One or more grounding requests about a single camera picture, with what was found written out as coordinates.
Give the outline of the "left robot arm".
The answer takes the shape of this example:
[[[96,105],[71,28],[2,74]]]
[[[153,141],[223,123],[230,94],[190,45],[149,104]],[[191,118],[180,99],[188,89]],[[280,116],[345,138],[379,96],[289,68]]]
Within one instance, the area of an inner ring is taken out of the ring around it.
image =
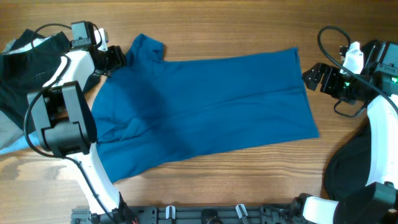
[[[96,124],[83,89],[90,77],[109,75],[126,64],[121,48],[108,47],[106,31],[88,21],[68,27],[73,38],[61,63],[42,88],[29,93],[24,126],[33,120],[41,145],[30,148],[38,154],[69,161],[77,173],[89,209],[85,218],[72,216],[72,223],[138,223],[105,172],[96,148]]]

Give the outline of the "blue polo shirt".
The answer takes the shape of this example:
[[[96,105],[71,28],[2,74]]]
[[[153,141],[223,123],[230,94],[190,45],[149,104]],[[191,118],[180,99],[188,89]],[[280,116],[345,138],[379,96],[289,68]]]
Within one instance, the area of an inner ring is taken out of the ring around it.
[[[298,50],[168,62],[138,35],[92,107],[112,182],[167,162],[318,137]]]

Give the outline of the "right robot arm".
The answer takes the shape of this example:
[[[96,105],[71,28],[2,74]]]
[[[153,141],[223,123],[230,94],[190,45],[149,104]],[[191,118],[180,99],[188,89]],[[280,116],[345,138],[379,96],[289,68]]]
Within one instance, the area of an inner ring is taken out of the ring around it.
[[[371,127],[371,160],[365,187],[342,200],[295,197],[288,218],[307,223],[397,223],[397,44],[373,42],[366,57],[359,44],[343,64],[318,63],[303,73],[306,87],[354,103],[362,101]]]

